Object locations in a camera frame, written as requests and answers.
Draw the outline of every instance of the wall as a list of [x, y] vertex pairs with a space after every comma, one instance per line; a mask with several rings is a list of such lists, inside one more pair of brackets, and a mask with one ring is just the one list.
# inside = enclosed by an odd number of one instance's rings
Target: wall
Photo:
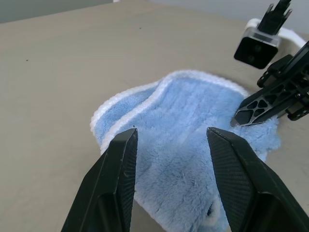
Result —
[[[279, 0], [150, 0], [170, 5], [220, 14], [227, 18], [249, 20], [262, 18], [271, 3]], [[292, 0], [294, 10], [284, 24], [285, 27], [309, 34], [309, 0]]]
[[112, 0], [0, 0], [0, 23], [111, 2]]

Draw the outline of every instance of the fuzzy blue fabric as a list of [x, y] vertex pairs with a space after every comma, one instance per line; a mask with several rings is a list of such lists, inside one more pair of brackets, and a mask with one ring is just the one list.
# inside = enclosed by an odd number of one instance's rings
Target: fuzzy blue fabric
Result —
[[117, 94], [94, 114], [91, 130], [103, 153], [114, 136], [139, 133], [135, 200], [168, 232], [225, 232], [228, 222], [215, 182], [208, 127], [245, 138], [260, 159], [280, 146], [277, 119], [230, 126], [247, 92], [198, 71], [174, 72]]

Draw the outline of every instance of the beige table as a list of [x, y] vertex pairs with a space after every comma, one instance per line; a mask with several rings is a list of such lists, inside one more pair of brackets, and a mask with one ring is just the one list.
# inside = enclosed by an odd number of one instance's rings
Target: beige table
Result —
[[[257, 90], [233, 60], [246, 22], [141, 0], [0, 25], [0, 231], [58, 232], [99, 158], [89, 129], [109, 97], [178, 69]], [[281, 121], [268, 164], [309, 213], [309, 116]], [[135, 205], [132, 231], [161, 231]]]

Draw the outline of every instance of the table surface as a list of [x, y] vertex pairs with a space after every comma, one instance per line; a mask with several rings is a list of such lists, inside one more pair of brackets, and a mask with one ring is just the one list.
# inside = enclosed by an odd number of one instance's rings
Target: table surface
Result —
[[[179, 69], [258, 89], [233, 60], [246, 22], [141, 0], [0, 24], [0, 231], [60, 231], [99, 158], [89, 128], [109, 97]], [[268, 156], [309, 213], [309, 116], [282, 118]], [[132, 231], [161, 231], [136, 204]]]

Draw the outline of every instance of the microfiber cloth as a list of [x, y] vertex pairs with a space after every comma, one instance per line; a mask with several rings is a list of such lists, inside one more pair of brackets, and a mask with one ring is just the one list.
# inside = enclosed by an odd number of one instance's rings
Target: microfiber cloth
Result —
[[208, 127], [245, 138], [258, 157], [280, 146], [278, 120], [231, 127], [248, 93], [239, 85], [199, 71], [177, 71], [160, 81], [107, 100], [91, 130], [101, 153], [120, 132], [139, 133], [134, 199], [168, 232], [225, 232], [207, 141]]

